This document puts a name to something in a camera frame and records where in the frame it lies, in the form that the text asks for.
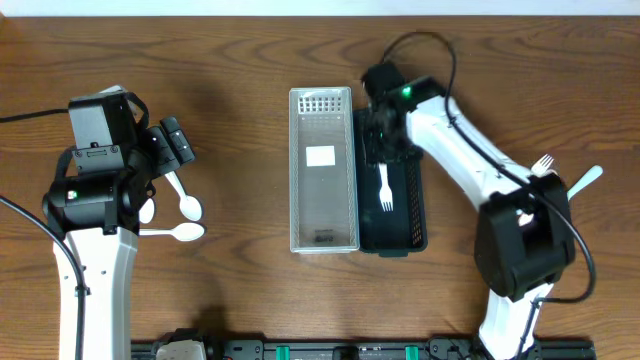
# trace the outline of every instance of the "wood grain surface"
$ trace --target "wood grain surface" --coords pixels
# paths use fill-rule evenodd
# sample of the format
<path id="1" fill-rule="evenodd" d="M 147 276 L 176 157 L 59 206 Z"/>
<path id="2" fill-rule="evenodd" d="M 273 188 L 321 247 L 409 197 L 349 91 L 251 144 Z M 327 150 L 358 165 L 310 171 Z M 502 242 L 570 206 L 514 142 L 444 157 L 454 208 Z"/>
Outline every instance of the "wood grain surface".
<path id="1" fill-rule="evenodd" d="M 537 334 L 589 337 L 600 359 L 637 358 L 640 343 L 640 20 L 638 18 L 75 18 L 5 19 L 0 115 L 65 106 L 114 84 L 137 93 L 152 123 L 176 115 L 198 159 L 180 170 L 205 208 L 204 238 L 140 240 L 131 334 L 177 327 L 272 339 L 426 338 L 473 334 L 488 289 L 472 253 L 476 215 L 426 158 L 429 246 L 408 258 L 300 256 L 289 251 L 288 91 L 354 89 L 398 34 L 428 29 L 459 54 L 454 95 L 499 148 L 522 164 L 550 153 L 572 185 L 604 175 L 572 201 L 598 266 L 595 296 L 545 305 Z M 408 77 L 448 75 L 447 55 L 416 42 L 396 55 Z M 4 124 L 0 191 L 41 216 L 58 154 L 74 143 L 68 116 Z M 154 227 L 185 219 L 156 182 Z M 52 243 L 0 209 L 0 357 L 53 359 L 59 287 Z M 583 291 L 584 261 L 554 294 Z"/>

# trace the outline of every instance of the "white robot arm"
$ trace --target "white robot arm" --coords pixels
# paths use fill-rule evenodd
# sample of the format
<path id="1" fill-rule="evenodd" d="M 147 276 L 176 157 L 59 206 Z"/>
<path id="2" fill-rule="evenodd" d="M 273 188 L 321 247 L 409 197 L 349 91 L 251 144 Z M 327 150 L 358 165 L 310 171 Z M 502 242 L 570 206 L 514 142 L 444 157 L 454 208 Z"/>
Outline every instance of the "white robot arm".
<path id="1" fill-rule="evenodd" d="M 138 122 L 132 103 L 142 111 Z M 43 210 L 49 227 L 64 237 L 82 269 L 87 291 L 84 331 L 78 334 L 82 299 L 77 298 L 69 259 L 54 246 L 61 288 L 59 358 L 130 359 L 130 287 L 138 250 L 138 214 L 155 194 L 152 180 L 173 174 L 195 154 L 174 117 L 148 127 L 144 103 L 119 86 L 72 99 L 69 115 L 76 146 L 60 156 Z M 72 158 L 78 176 L 67 177 Z"/>
<path id="2" fill-rule="evenodd" d="M 533 175 L 531 170 L 516 164 L 478 132 L 462 115 L 453 99 L 449 100 L 449 106 L 460 128 L 494 160 L 521 179 Z M 433 97 L 418 104 L 415 111 L 407 113 L 406 123 L 409 139 L 447 171 L 476 210 L 487 202 L 491 195 L 509 194 L 520 188 L 478 155 L 449 124 L 443 97 Z M 537 286 L 516 302 L 490 290 L 487 314 L 480 327 L 479 337 L 495 359 L 511 359 L 516 356 L 520 337 L 525 331 L 531 310 L 531 302 L 535 298 L 547 296 L 552 287 L 553 284 Z M 533 345 L 536 319 L 537 313 L 527 334 L 523 351 Z"/>

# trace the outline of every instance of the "white label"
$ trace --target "white label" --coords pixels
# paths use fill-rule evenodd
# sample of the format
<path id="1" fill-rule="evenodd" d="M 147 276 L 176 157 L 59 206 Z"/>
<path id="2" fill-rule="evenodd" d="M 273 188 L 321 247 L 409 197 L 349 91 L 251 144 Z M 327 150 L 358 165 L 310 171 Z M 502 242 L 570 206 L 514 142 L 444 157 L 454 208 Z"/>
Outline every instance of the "white label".
<path id="1" fill-rule="evenodd" d="M 307 148 L 307 166 L 335 166 L 336 153 L 333 146 L 310 146 Z"/>

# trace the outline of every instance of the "black plastic tray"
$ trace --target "black plastic tray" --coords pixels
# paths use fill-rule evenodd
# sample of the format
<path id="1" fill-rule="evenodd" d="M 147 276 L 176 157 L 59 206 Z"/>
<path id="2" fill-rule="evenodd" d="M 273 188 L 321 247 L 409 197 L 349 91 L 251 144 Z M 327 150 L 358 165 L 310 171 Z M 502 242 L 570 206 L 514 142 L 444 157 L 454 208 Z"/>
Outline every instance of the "black plastic tray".
<path id="1" fill-rule="evenodd" d="M 366 110 L 353 113 L 360 251 L 382 257 L 404 257 L 427 247 L 420 161 L 387 165 L 393 211 L 382 211 L 380 173 L 377 167 L 365 163 L 359 126 L 367 114 Z"/>

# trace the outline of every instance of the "green connector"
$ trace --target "green connector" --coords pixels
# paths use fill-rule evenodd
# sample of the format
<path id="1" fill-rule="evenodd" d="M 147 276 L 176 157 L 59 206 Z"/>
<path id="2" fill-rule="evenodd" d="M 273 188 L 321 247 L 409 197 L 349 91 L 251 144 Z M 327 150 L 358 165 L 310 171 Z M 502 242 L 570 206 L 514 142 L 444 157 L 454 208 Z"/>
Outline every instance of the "green connector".
<path id="1" fill-rule="evenodd" d="M 289 360 L 289 347 L 277 346 L 276 347 L 276 360 Z"/>
<path id="2" fill-rule="evenodd" d="M 420 349 L 417 346 L 407 346 L 404 348 L 407 360 L 420 360 Z"/>

